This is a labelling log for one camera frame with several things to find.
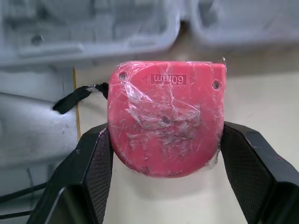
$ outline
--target clear plastic wrap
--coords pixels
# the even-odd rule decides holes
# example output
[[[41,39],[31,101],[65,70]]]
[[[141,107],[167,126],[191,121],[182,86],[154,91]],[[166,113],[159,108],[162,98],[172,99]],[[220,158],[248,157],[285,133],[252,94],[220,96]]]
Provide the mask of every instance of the clear plastic wrap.
[[[108,127],[132,170],[180,177],[214,164],[223,130],[226,67],[209,62],[126,62],[109,83]]]

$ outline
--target arrow symbol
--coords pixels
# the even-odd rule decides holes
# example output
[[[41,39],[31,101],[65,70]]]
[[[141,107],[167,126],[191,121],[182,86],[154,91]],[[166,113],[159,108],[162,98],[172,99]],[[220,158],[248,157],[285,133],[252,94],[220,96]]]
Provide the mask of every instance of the arrow symbol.
[[[145,77],[142,78],[142,80],[148,83],[148,76],[146,75]]]
[[[196,82],[195,78],[190,77],[190,85],[193,85]]]

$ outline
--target plastic bin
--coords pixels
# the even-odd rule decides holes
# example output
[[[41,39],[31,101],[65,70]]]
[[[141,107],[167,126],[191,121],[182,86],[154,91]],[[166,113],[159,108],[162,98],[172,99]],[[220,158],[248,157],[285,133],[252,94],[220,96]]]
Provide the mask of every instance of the plastic bin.
[[[254,47],[299,42],[299,1],[191,0],[191,29],[200,45]]]
[[[0,8],[0,69],[158,52],[179,32],[173,0],[2,0]]]

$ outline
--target screw hole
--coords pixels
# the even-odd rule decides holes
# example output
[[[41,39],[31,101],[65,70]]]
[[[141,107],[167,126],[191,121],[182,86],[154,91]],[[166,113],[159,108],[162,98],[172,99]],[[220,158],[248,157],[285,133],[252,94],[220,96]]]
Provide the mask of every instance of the screw hole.
[[[215,80],[213,82],[213,88],[218,90],[218,89],[220,89],[220,87],[221,87],[221,83],[218,80]]]
[[[40,45],[43,42],[43,37],[39,34],[31,38],[31,43],[35,46]]]
[[[169,119],[168,119],[168,117],[163,116],[163,117],[162,117],[162,122],[165,123],[165,124],[168,124],[168,123],[169,123]]]
[[[127,73],[125,71],[121,71],[118,75],[118,78],[120,78],[121,80],[124,80],[127,78]]]

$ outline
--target beige surface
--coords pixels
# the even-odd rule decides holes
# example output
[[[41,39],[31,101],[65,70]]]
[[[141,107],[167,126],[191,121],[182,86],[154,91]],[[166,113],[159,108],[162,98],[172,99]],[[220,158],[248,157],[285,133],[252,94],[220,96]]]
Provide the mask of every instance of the beige surface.
[[[195,53],[182,36],[152,60],[216,61],[228,65],[225,120],[261,132],[299,170],[299,51]],[[77,71],[77,85],[108,81],[116,63]],[[107,101],[94,94],[79,105],[81,132],[107,121]],[[209,171],[178,179],[153,179],[127,170],[114,157],[105,224],[245,224],[229,185],[222,155]]]

